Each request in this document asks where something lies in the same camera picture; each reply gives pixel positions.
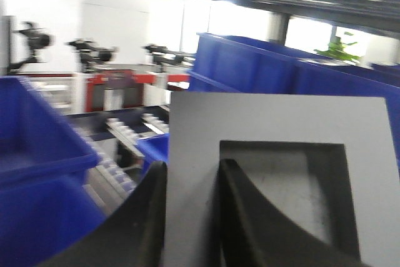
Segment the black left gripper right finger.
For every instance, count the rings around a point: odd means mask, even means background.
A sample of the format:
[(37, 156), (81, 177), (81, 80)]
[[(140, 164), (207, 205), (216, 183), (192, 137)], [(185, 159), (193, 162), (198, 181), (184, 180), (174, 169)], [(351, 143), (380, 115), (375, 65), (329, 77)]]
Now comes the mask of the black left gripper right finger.
[(278, 210), (235, 160), (220, 160), (218, 188), (226, 266), (363, 266)]

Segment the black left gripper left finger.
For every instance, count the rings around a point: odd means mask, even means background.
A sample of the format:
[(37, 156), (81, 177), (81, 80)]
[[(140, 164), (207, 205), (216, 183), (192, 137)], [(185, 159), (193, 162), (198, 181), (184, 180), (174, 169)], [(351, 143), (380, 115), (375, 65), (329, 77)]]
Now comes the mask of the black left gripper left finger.
[(153, 162), (120, 207), (92, 233), (41, 266), (159, 266), (164, 247), (167, 164)]

